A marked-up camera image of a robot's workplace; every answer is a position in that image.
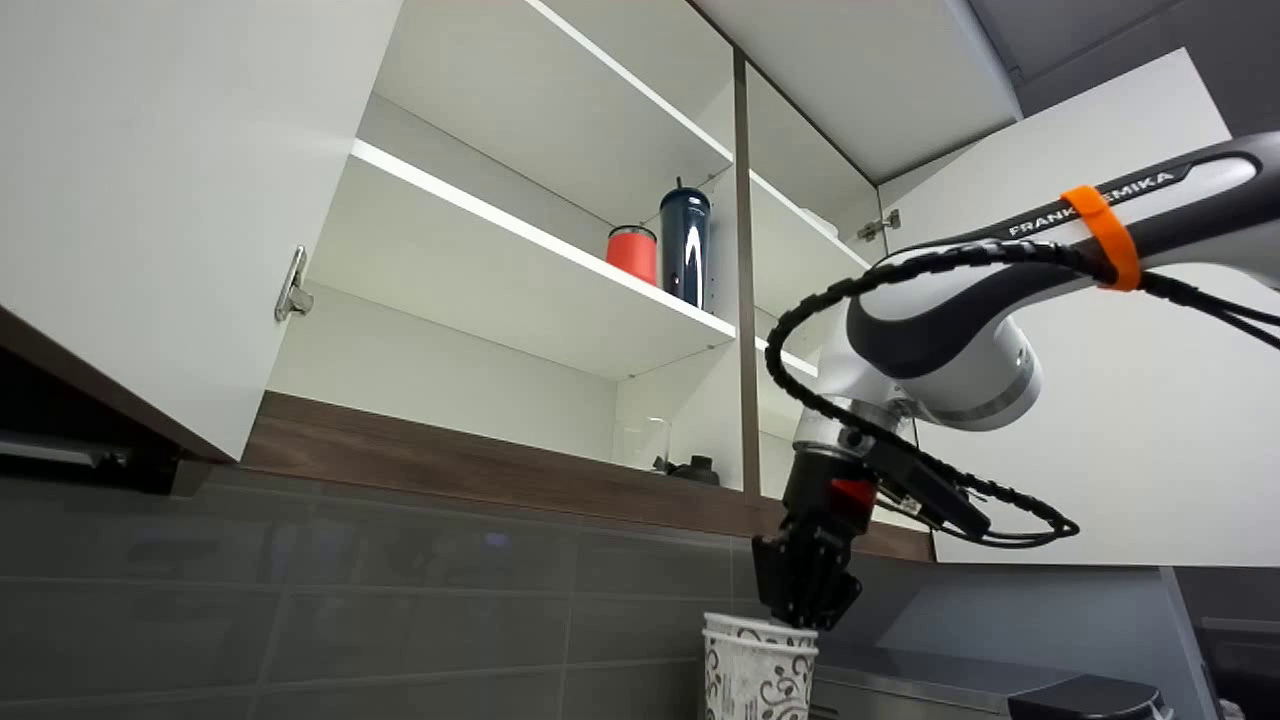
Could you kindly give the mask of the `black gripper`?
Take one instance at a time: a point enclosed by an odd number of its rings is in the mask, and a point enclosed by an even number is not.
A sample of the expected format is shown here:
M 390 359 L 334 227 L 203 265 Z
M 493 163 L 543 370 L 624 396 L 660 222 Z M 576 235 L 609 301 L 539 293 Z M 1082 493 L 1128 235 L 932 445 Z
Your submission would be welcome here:
M 751 542 L 756 595 L 800 630 L 835 630 L 862 586 L 846 571 L 851 546 L 866 532 L 877 481 L 859 459 L 800 447 L 784 487 L 784 536 Z

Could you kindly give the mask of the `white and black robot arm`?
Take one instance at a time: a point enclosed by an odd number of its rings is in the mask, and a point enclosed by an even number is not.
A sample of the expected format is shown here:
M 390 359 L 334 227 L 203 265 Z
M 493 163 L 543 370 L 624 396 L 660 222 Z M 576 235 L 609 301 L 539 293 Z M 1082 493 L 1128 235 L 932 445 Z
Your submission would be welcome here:
M 1095 293 L 1139 293 L 1262 340 L 1271 315 L 1188 285 L 1188 265 L 1280 282 L 1280 133 L 1232 135 L 1040 209 L 924 240 L 835 282 L 768 333 L 763 364 L 800 405 L 784 520 L 751 546 L 761 606 L 791 630 L 833 630 L 859 595 L 851 546 L 878 509 L 964 546 L 1008 536 L 986 509 L 1030 526 L 1024 549 L 1080 532 L 1040 497 L 979 481 L 901 435 L 906 418 L 992 433 L 1040 399 L 1018 315 Z

